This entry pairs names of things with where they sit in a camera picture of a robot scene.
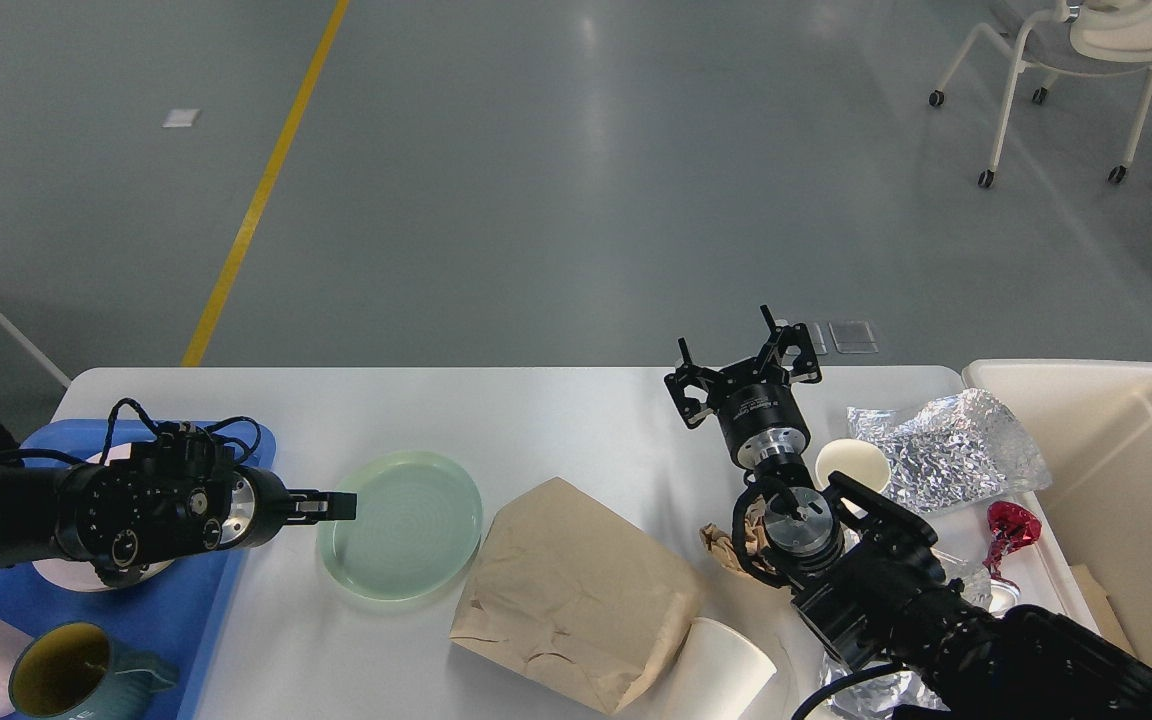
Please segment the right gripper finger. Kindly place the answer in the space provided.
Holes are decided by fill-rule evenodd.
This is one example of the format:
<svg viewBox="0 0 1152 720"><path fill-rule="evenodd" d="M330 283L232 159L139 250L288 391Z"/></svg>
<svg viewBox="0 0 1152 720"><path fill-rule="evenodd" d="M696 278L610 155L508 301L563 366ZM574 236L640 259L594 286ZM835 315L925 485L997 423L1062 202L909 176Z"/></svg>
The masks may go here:
<svg viewBox="0 0 1152 720"><path fill-rule="evenodd" d="M685 338L679 338L680 361L664 384L687 429L698 429L727 400L727 376L695 364Z"/></svg>
<svg viewBox="0 0 1152 720"><path fill-rule="evenodd" d="M817 348L804 323L783 323L774 318L771 306L760 305L768 338L753 361L756 381L791 386L791 384L823 381Z"/></svg>

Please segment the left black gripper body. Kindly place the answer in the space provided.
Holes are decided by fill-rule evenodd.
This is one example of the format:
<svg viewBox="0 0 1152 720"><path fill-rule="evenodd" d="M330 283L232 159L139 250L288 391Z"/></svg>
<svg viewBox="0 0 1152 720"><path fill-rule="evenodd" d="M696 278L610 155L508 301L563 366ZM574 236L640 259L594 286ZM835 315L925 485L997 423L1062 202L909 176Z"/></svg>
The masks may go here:
<svg viewBox="0 0 1152 720"><path fill-rule="evenodd" d="M259 547L285 526L291 493L275 473L238 465L228 480L228 510L221 511L221 548Z"/></svg>

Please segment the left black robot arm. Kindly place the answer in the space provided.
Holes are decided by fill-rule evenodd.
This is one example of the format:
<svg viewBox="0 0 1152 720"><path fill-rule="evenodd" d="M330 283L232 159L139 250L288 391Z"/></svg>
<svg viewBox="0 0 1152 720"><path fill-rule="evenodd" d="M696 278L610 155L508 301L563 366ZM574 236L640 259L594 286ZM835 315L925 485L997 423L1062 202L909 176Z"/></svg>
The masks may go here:
<svg viewBox="0 0 1152 720"><path fill-rule="evenodd" d="M12 465L0 454L0 569L40 560L88 562L106 588L128 588L147 566L200 553L260 546L285 526L356 520L357 497L320 488L288 488L251 457L262 433L227 433L236 419L154 420L132 397L151 437L127 457L109 458L109 416L96 462L45 448L18 458L50 465Z"/></svg>

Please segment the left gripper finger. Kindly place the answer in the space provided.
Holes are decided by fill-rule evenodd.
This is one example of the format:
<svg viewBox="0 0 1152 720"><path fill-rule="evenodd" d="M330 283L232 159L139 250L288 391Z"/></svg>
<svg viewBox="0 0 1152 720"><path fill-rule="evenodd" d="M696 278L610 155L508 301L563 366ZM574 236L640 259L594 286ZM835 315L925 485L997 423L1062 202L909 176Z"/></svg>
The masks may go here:
<svg viewBox="0 0 1152 720"><path fill-rule="evenodd" d="M357 518L357 495L320 488L289 488L287 524L317 524L320 521Z"/></svg>

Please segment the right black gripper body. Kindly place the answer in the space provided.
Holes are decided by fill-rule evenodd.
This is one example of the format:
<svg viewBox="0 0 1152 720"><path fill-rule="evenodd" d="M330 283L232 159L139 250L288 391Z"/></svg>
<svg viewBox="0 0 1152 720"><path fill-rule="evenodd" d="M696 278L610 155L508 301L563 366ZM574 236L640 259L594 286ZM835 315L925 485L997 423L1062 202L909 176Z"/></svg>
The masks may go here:
<svg viewBox="0 0 1152 720"><path fill-rule="evenodd" d="M722 381L710 392L719 429L733 464L755 470L772 457L803 465L809 429L790 384L755 373L750 363L719 370Z"/></svg>

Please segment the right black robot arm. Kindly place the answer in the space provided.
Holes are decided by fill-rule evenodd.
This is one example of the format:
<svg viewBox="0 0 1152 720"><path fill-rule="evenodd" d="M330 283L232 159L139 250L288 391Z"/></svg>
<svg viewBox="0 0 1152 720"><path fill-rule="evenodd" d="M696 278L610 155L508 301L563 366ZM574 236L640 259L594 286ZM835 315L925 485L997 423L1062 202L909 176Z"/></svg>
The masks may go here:
<svg viewBox="0 0 1152 720"><path fill-rule="evenodd" d="M803 323L761 314L770 334L758 354L713 369L681 343L664 382L687 427L717 416L744 471L730 532L740 568L790 589L799 619L846 666L794 717L910 670L943 707L900 705L896 719L1152 719L1151 666L1059 612L1020 602L992 616L947 579L927 521L841 471L814 488L791 396L794 384L820 381L814 343Z"/></svg>

